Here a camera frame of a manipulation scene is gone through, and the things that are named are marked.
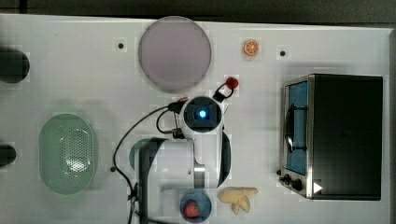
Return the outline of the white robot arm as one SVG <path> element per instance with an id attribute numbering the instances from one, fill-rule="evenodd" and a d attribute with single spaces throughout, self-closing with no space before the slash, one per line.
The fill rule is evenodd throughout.
<path id="1" fill-rule="evenodd" d="M 231 170 L 230 139 L 224 132 L 224 100 L 198 96 L 165 110 L 179 115 L 168 138 L 134 145 L 140 224 L 206 221 L 212 212 L 207 189 L 216 189 Z"/>

